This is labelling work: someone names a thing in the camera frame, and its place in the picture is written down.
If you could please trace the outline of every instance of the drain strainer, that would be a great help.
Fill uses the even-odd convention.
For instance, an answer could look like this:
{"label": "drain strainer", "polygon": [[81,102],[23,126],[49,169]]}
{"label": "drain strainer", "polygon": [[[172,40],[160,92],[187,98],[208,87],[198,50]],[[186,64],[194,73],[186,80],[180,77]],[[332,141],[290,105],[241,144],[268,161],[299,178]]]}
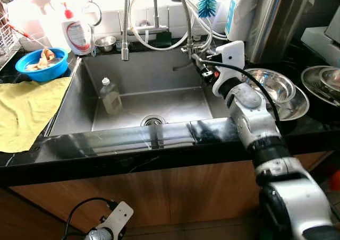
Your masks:
{"label": "drain strainer", "polygon": [[151,126],[151,125],[160,125],[160,124],[165,124],[165,120],[163,117],[159,115],[149,115],[142,120],[140,125]]}

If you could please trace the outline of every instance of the white bottle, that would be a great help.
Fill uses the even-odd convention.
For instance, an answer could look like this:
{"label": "white bottle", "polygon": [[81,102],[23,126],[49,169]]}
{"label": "white bottle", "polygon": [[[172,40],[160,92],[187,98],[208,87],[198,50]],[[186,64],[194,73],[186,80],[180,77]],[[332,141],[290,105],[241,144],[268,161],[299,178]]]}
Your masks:
{"label": "white bottle", "polygon": [[225,33],[230,41],[246,41],[258,0],[230,0]]}
{"label": "white bottle", "polygon": [[103,100],[106,112],[108,114],[117,114],[122,109],[122,101],[117,85],[110,83],[107,77],[103,78],[101,83],[103,87],[100,90],[100,97]]}
{"label": "white bottle", "polygon": [[87,23],[74,17],[71,10],[65,6],[65,21],[62,28],[65,39],[72,51],[76,55],[86,55],[90,53],[91,30]]}

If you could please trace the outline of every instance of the metal bowl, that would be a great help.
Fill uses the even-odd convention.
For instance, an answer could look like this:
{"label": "metal bowl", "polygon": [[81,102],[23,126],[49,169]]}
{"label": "metal bowl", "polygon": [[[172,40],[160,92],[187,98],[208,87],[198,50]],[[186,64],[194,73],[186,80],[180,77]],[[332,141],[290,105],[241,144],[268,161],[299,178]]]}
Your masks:
{"label": "metal bowl", "polygon": [[335,94],[321,82],[319,73],[324,69],[333,69],[332,66],[313,66],[306,68],[301,73],[301,81],[305,88],[317,98],[333,106],[339,107]]}
{"label": "metal bowl", "polygon": [[[284,75],[264,68],[249,68],[246,71],[262,84],[274,102],[281,104],[294,98],[295,85]],[[259,87],[247,77],[244,77],[244,81],[255,90],[260,91]]]}
{"label": "metal bowl", "polygon": [[286,103],[276,105],[280,120],[283,122],[301,118],[309,110],[309,100],[306,94],[297,86],[295,86],[295,90],[294,98]]}
{"label": "metal bowl", "polygon": [[319,72],[321,82],[340,96],[340,68],[326,68]]}
{"label": "metal bowl", "polygon": [[113,45],[117,39],[113,36],[102,37],[96,40],[95,45],[103,52],[109,52],[113,49]]}

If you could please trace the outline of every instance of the floor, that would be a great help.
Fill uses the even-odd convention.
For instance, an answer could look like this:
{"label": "floor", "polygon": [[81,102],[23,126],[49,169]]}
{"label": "floor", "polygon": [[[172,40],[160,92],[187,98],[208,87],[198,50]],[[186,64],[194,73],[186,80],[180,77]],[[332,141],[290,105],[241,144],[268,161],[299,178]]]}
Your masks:
{"label": "floor", "polygon": [[124,240],[254,240],[255,218],[195,222],[173,226],[128,229]]}
{"label": "floor", "polygon": [[[340,190],[331,190],[328,181],[323,182],[320,186],[326,194],[329,203],[337,210],[337,214],[340,216]],[[334,215],[332,216],[332,220],[334,223],[339,223]]]}

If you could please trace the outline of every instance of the cabinet door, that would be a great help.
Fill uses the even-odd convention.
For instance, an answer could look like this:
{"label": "cabinet door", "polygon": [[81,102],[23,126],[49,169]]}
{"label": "cabinet door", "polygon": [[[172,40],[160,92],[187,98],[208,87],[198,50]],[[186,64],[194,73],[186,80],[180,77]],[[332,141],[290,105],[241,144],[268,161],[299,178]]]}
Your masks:
{"label": "cabinet door", "polygon": [[60,240],[65,224],[16,195],[0,189],[1,239]]}
{"label": "cabinet door", "polygon": [[[324,154],[297,157],[308,169]],[[251,161],[239,161],[16,186],[12,190],[63,220],[87,198],[124,200],[134,209],[129,227],[140,227],[240,217],[258,206],[259,188]],[[105,203],[94,201],[80,207],[72,225],[87,232],[109,213]]]}

